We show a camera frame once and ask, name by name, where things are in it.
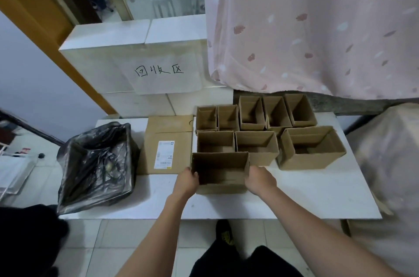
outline white desk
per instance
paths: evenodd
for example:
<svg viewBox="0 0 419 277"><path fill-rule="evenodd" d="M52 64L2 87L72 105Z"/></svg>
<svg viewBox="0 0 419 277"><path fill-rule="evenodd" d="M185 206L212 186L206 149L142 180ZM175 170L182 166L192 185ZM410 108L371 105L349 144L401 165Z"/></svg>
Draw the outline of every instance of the white desk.
<svg viewBox="0 0 419 277"><path fill-rule="evenodd" d="M347 154L323 170L282 171L274 161L267 169L278 186L298 204L323 219L380 219L381 215L333 113L317 113L319 125L333 126L346 147ZM96 126L110 121L130 123L134 140L141 147L147 118L99 120ZM192 150L196 151L196 136ZM155 219L172 192L176 175L137 176L135 190L125 200L101 206L65 219ZM244 194L193 195L182 219L274 219L275 215L257 196Z"/></svg>

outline black plastic bag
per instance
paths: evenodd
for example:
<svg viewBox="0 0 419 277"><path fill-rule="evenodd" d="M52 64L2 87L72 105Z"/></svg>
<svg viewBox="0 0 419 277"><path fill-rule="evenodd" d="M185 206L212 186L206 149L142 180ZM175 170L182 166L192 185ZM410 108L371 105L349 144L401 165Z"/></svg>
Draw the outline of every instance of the black plastic bag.
<svg viewBox="0 0 419 277"><path fill-rule="evenodd" d="M129 196L135 185L138 158L130 124L110 122L72 137L57 154L64 171L57 213L112 205Z"/></svg>

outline flattened cardboard box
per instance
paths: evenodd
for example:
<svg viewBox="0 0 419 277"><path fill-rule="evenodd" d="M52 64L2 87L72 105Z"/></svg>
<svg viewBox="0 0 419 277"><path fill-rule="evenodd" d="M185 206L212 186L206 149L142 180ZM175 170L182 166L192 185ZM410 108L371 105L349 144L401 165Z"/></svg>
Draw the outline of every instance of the flattened cardboard box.
<svg viewBox="0 0 419 277"><path fill-rule="evenodd" d="M217 106L218 130L239 131L238 107L237 105L218 105Z"/></svg>
<svg viewBox="0 0 419 277"><path fill-rule="evenodd" d="M197 149L199 153L233 153L235 139L233 131L198 132Z"/></svg>
<svg viewBox="0 0 419 277"><path fill-rule="evenodd" d="M282 96L264 96L262 98L266 129L281 135L285 128L291 128L285 100Z"/></svg>
<svg viewBox="0 0 419 277"><path fill-rule="evenodd" d="M285 94L284 98L293 127L317 125L316 116L305 94Z"/></svg>
<svg viewBox="0 0 419 277"><path fill-rule="evenodd" d="M198 107L196 109L195 132L217 131L217 106Z"/></svg>
<svg viewBox="0 0 419 277"><path fill-rule="evenodd" d="M137 174L178 174L191 163L192 115L151 116Z"/></svg>
<svg viewBox="0 0 419 277"><path fill-rule="evenodd" d="M247 191L249 153L192 153L192 172L199 174L197 194L233 194Z"/></svg>
<svg viewBox="0 0 419 277"><path fill-rule="evenodd" d="M279 155L275 131L237 131L238 152L249 152L250 165L267 166Z"/></svg>
<svg viewBox="0 0 419 277"><path fill-rule="evenodd" d="M324 169L345 154L332 126L288 128L282 133L277 161L281 170Z"/></svg>
<svg viewBox="0 0 419 277"><path fill-rule="evenodd" d="M240 96L238 100L240 130L264 130L265 115L259 96Z"/></svg>

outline brown cardboard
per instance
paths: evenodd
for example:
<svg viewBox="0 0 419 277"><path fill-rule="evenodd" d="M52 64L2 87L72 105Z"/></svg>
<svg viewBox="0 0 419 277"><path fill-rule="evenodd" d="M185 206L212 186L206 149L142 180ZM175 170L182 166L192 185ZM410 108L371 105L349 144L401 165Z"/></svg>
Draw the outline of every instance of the brown cardboard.
<svg viewBox="0 0 419 277"><path fill-rule="evenodd" d="M284 98L293 127L317 125L316 116L305 94L285 94Z"/></svg>
<svg viewBox="0 0 419 277"><path fill-rule="evenodd" d="M249 152L250 165L266 166L279 155L275 131L237 131L238 152Z"/></svg>
<svg viewBox="0 0 419 277"><path fill-rule="evenodd" d="M237 105L219 105L217 107L218 130L239 131Z"/></svg>
<svg viewBox="0 0 419 277"><path fill-rule="evenodd" d="M197 194L244 193L249 153L192 153L192 172L199 174Z"/></svg>
<svg viewBox="0 0 419 277"><path fill-rule="evenodd" d="M259 96L240 96L238 107L240 130L263 130L265 128L265 115Z"/></svg>
<svg viewBox="0 0 419 277"><path fill-rule="evenodd" d="M276 135L281 135L285 128L292 127L282 96L264 96L262 103L267 130L273 130Z"/></svg>
<svg viewBox="0 0 419 277"><path fill-rule="evenodd" d="M149 117L137 174L178 174L190 166L193 121L192 115ZM174 142L170 169L154 168L159 141Z"/></svg>
<svg viewBox="0 0 419 277"><path fill-rule="evenodd" d="M198 107L196 109L195 132L217 130L217 106Z"/></svg>
<svg viewBox="0 0 419 277"><path fill-rule="evenodd" d="M332 126L285 129L280 148L277 161L281 170L324 169L346 154Z"/></svg>
<svg viewBox="0 0 419 277"><path fill-rule="evenodd" d="M235 140L233 131L200 131L198 132L197 152L199 153L233 153Z"/></svg>

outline hand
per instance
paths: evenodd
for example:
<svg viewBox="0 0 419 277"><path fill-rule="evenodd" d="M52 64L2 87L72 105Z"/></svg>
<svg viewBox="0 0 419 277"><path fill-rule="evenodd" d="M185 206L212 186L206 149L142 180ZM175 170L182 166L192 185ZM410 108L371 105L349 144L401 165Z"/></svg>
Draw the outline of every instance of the hand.
<svg viewBox="0 0 419 277"><path fill-rule="evenodd" d="M244 179L246 188L260 197L260 194L270 188L276 188L276 179L264 167L250 166L249 175Z"/></svg>
<svg viewBox="0 0 419 277"><path fill-rule="evenodd" d="M191 168L186 167L176 178L175 187L173 188L173 195L187 201L192 195L196 193L199 185L199 176L195 172L192 174Z"/></svg>

